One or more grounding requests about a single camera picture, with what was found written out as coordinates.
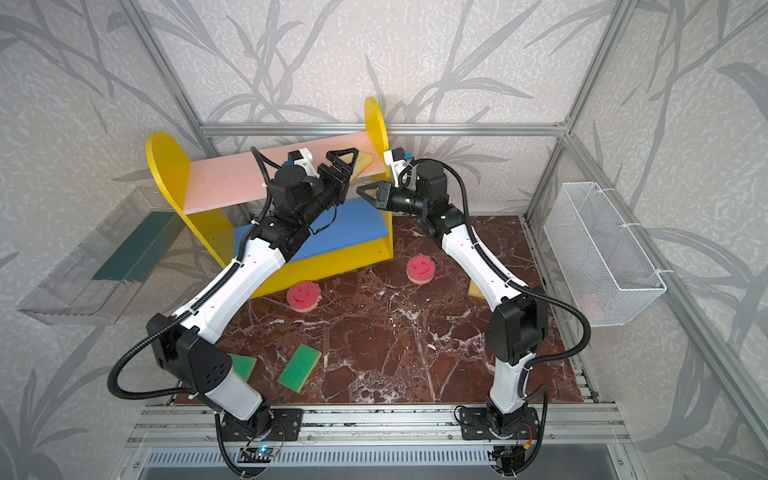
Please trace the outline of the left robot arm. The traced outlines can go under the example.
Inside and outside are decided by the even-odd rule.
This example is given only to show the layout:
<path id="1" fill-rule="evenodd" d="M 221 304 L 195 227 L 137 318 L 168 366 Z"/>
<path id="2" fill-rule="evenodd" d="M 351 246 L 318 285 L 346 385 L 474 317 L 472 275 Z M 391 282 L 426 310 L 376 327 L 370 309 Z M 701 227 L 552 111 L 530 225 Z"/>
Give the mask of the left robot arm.
<path id="1" fill-rule="evenodd" d="M 356 148 L 331 150 L 313 167 L 301 151 L 290 152 L 264 176 L 264 209 L 226 269 L 172 317 L 156 315 L 148 323 L 159 367 L 210 407 L 254 429 L 267 421 L 268 403 L 216 343 L 250 296 L 314 235 L 319 216 L 344 203 L 359 155 Z"/>

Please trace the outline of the yellow sponge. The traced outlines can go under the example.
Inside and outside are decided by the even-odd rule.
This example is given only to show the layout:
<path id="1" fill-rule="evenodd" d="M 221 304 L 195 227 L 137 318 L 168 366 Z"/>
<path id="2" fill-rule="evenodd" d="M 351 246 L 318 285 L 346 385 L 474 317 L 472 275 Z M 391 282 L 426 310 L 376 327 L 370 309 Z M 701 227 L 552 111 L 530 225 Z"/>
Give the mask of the yellow sponge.
<path id="1" fill-rule="evenodd" d="M 475 282 L 474 282 L 474 281 L 471 281 L 471 282 L 469 283 L 469 287 L 468 287 L 468 295 L 469 295 L 470 297 L 473 297 L 473 298 L 478 298 L 478 299 L 484 299 L 484 298 L 485 298 L 485 295 L 482 293 L 482 291 L 481 291 L 481 290 L 480 290 L 480 288 L 479 288 L 479 287 L 478 287 L 478 286 L 475 284 Z"/>
<path id="2" fill-rule="evenodd" d="M 364 152 L 359 152 L 353 160 L 354 168 L 350 177 L 351 181 L 356 180 L 373 163 L 373 156 Z"/>

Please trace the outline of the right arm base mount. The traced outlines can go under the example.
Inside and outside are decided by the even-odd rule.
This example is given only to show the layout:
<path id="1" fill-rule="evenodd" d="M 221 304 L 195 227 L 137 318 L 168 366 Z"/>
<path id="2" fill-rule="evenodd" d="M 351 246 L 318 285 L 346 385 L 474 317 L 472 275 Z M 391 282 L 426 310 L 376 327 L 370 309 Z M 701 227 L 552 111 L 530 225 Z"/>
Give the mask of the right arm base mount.
<path id="1" fill-rule="evenodd" d="M 532 442 L 539 438 L 540 420 L 537 411 L 531 406 L 524 406 L 515 413 L 515 420 L 510 426 L 494 430 L 488 409 L 457 405 L 453 410 L 454 420 L 460 427 L 461 438 L 468 441 L 521 441 Z"/>

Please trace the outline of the green sponge under arm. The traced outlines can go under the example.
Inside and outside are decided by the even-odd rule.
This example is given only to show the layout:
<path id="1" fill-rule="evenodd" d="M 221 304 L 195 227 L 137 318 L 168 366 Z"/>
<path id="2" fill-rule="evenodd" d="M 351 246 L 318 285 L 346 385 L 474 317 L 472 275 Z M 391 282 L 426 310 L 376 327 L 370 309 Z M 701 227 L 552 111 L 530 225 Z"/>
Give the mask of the green sponge under arm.
<path id="1" fill-rule="evenodd" d="M 248 382 L 257 364 L 257 359 L 249 356 L 237 354 L 230 355 L 232 359 L 232 368 L 235 373 L 245 382 Z"/>

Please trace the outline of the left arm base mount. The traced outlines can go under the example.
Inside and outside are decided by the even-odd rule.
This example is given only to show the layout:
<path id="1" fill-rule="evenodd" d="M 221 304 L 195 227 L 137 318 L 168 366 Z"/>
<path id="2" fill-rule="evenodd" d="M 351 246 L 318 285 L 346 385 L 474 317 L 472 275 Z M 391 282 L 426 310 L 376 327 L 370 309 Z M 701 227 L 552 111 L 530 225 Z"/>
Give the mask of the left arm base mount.
<path id="1" fill-rule="evenodd" d="M 299 436 L 303 413 L 300 408 L 269 408 L 257 411 L 249 420 L 240 420 L 225 413 L 220 420 L 220 437 L 224 442 L 294 442 Z"/>

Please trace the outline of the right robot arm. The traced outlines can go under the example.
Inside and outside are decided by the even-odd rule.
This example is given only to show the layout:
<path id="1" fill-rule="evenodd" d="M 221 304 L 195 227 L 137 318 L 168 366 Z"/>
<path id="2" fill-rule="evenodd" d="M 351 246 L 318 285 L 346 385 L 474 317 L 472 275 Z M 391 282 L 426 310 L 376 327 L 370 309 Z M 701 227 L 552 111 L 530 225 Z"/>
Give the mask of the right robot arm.
<path id="1" fill-rule="evenodd" d="M 422 159 L 408 166 L 415 187 L 377 181 L 357 193 L 378 210 L 414 216 L 424 234 L 463 268 L 489 305 L 485 342 L 495 356 L 487 400 L 488 422 L 498 431 L 522 420 L 528 407 L 527 372 L 547 335 L 547 307 L 480 240 L 469 216 L 466 185 L 451 166 Z"/>

